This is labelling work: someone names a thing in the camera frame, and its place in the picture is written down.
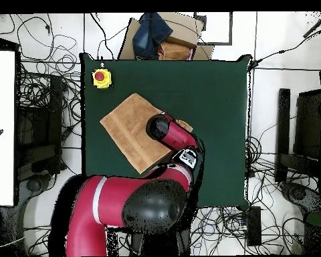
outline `blue cloth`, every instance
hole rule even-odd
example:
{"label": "blue cloth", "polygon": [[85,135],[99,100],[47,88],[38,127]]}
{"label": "blue cloth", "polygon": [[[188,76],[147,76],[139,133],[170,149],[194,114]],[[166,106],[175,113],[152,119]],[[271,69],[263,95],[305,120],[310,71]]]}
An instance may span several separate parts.
{"label": "blue cloth", "polygon": [[158,13],[145,13],[139,23],[141,26],[132,41],[134,55],[156,60],[159,45],[170,36],[173,30]]}

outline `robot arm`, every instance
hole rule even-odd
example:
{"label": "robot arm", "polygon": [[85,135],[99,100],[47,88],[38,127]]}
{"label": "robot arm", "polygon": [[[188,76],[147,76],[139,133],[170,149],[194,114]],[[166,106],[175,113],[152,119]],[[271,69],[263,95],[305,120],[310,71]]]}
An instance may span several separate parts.
{"label": "robot arm", "polygon": [[157,165],[141,178],[87,178],[72,208],[66,256],[106,256],[105,225],[157,234],[181,218],[193,187],[199,145],[166,114],[152,117],[146,131],[178,151],[168,163]]}

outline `white board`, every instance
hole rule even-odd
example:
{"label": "white board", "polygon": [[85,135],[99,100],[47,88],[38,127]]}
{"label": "white board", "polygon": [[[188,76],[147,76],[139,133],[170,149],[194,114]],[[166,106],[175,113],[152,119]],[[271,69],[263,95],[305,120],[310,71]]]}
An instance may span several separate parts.
{"label": "white board", "polygon": [[0,205],[12,206],[14,193],[15,53],[0,51]]}

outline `brown towel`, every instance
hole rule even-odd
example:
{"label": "brown towel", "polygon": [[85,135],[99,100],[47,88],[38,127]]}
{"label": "brown towel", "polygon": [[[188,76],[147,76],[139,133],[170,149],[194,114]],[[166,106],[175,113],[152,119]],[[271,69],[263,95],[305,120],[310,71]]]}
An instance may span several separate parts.
{"label": "brown towel", "polygon": [[[161,113],[161,110],[155,108],[143,97],[131,94],[100,121],[139,173],[170,152],[170,149],[151,139],[145,131],[149,118],[158,113]],[[187,123],[181,120],[177,122],[188,131],[193,130]]]}
{"label": "brown towel", "polygon": [[179,44],[163,42],[160,44],[159,60],[186,60],[190,55],[190,49]]}

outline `cardboard box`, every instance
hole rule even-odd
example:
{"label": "cardboard box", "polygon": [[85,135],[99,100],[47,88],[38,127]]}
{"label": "cardboard box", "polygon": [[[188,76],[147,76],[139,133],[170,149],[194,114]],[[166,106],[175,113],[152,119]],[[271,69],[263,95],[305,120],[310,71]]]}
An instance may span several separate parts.
{"label": "cardboard box", "polygon": [[[198,46],[198,34],[201,34],[203,23],[186,15],[174,12],[158,12],[167,25],[173,30],[167,38],[171,44],[180,44],[194,49],[192,60],[209,60],[213,53],[214,46]],[[125,40],[122,44],[118,59],[134,60],[133,37],[140,27],[137,20],[131,18],[126,31]]]}

